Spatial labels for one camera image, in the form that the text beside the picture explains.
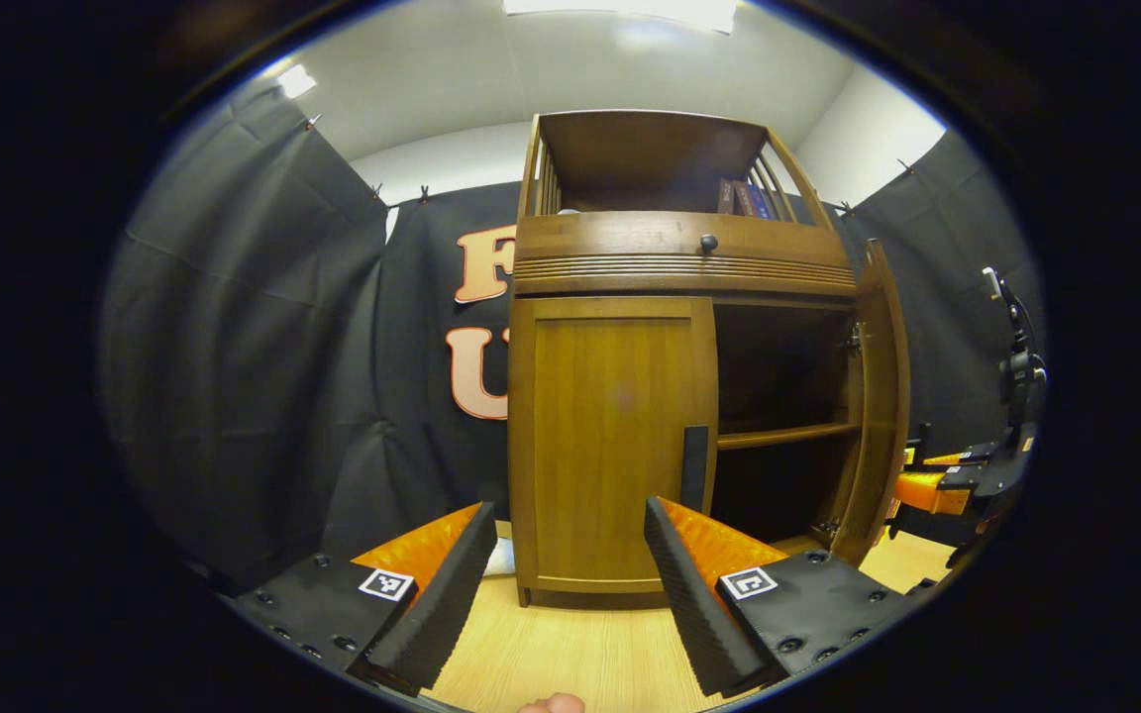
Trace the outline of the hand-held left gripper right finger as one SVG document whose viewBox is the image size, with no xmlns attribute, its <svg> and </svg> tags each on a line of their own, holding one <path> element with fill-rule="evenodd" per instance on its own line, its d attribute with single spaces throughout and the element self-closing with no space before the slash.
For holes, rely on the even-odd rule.
<svg viewBox="0 0 1141 713">
<path fill-rule="evenodd" d="M 859 645 L 922 601 L 824 548 L 784 554 L 677 502 L 646 502 L 644 537 L 702 692 L 778 684 Z"/>
</svg>

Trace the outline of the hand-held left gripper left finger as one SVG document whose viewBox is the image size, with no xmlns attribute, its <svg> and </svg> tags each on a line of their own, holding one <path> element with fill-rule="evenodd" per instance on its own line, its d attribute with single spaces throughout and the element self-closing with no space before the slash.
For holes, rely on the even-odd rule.
<svg viewBox="0 0 1141 713">
<path fill-rule="evenodd" d="M 322 669 L 415 698 L 456 649 L 497 542 L 462 507 L 361 556 L 317 552 L 227 603 Z"/>
</svg>

